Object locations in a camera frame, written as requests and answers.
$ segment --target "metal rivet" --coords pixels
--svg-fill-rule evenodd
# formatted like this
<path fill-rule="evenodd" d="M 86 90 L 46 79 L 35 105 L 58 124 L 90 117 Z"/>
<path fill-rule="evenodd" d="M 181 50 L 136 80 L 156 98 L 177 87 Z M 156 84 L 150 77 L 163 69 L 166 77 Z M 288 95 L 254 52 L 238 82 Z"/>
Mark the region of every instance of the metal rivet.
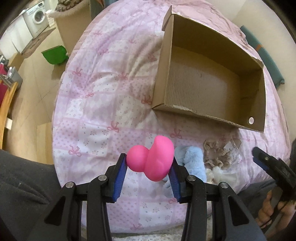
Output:
<path fill-rule="evenodd" d="M 228 187 L 229 187 L 229 185 L 228 185 L 227 183 L 225 183 L 225 182 L 221 182 L 221 183 L 220 183 L 220 186 L 221 186 L 222 188 L 228 188 Z"/>
<path fill-rule="evenodd" d="M 105 181 L 107 179 L 107 176 L 106 175 L 100 175 L 99 176 L 99 180 L 100 181 Z"/>
<path fill-rule="evenodd" d="M 74 186 L 73 182 L 66 183 L 66 188 L 72 188 Z"/>
<path fill-rule="evenodd" d="M 195 181 L 195 180 L 196 180 L 196 177 L 195 177 L 194 175 L 189 175 L 189 176 L 187 177 L 187 179 L 188 179 L 189 181 Z"/>

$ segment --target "finger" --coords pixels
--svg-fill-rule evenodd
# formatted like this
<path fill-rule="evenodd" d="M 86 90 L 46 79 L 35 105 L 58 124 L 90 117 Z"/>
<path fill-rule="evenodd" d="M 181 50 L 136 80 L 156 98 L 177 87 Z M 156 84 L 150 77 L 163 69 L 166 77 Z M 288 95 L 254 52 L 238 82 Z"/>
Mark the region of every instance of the finger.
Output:
<path fill-rule="evenodd" d="M 270 201 L 271 197 L 272 197 L 272 190 L 270 190 L 270 191 L 267 193 L 267 197 L 266 197 L 265 200 Z"/>
<path fill-rule="evenodd" d="M 272 208 L 268 199 L 265 199 L 263 201 L 262 209 L 263 212 L 265 212 L 265 214 L 267 214 L 269 217 L 274 213 L 274 209 Z"/>
<path fill-rule="evenodd" d="M 267 224 L 265 225 L 259 225 L 261 229 L 265 228 L 266 226 L 270 225 L 272 223 L 272 220 L 270 220 Z"/>
<path fill-rule="evenodd" d="M 263 211 L 263 209 L 260 209 L 259 212 L 258 212 L 258 218 L 259 218 L 259 220 L 260 220 L 262 223 L 266 223 L 266 222 L 269 221 L 270 216 L 268 216 L 268 215 Z"/>
<path fill-rule="evenodd" d="M 256 223 L 258 224 L 259 227 L 261 227 L 261 225 L 263 224 L 259 218 L 255 218 Z"/>
<path fill-rule="evenodd" d="M 285 205 L 285 202 L 279 202 L 278 209 L 281 210 L 283 206 Z M 284 216 L 291 216 L 295 213 L 295 204 L 294 202 L 289 202 L 286 204 L 286 206 L 281 210 L 281 213 L 283 213 Z"/>

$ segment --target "blue plush toy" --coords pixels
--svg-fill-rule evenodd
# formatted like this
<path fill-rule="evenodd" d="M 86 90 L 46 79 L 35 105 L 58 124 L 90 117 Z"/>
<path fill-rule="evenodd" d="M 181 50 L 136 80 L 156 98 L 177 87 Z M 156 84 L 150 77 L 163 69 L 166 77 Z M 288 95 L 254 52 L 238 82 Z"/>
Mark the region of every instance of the blue plush toy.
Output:
<path fill-rule="evenodd" d="M 203 153 L 199 147 L 195 146 L 178 146 L 175 148 L 175 158 L 179 165 L 185 166 L 190 175 L 194 175 L 203 182 L 207 181 Z M 163 186 L 166 197 L 173 197 L 172 188 L 168 176 L 164 179 Z"/>

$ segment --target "pink silicone object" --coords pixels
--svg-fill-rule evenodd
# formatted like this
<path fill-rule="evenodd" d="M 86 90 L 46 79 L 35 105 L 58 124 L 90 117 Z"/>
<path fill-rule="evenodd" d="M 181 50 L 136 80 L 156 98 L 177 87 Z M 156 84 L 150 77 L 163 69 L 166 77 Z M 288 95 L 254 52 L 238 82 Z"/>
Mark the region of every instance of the pink silicone object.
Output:
<path fill-rule="evenodd" d="M 151 149 L 133 146 L 126 155 L 126 164 L 134 172 L 144 172 L 151 181 L 162 180 L 174 159 L 174 144 L 164 136 L 156 136 Z"/>

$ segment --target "red object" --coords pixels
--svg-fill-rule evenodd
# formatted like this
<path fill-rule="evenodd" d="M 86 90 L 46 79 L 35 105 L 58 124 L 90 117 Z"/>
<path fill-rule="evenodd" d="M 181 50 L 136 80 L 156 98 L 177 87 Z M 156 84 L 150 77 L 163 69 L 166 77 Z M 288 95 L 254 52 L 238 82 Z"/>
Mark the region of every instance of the red object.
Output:
<path fill-rule="evenodd" d="M 0 74 L 7 75 L 7 72 L 4 69 L 4 64 L 2 64 L 2 63 L 0 63 Z M 0 105 L 3 102 L 6 90 L 7 90 L 7 86 L 3 83 L 3 81 L 1 81 L 1 84 L 0 84 Z"/>

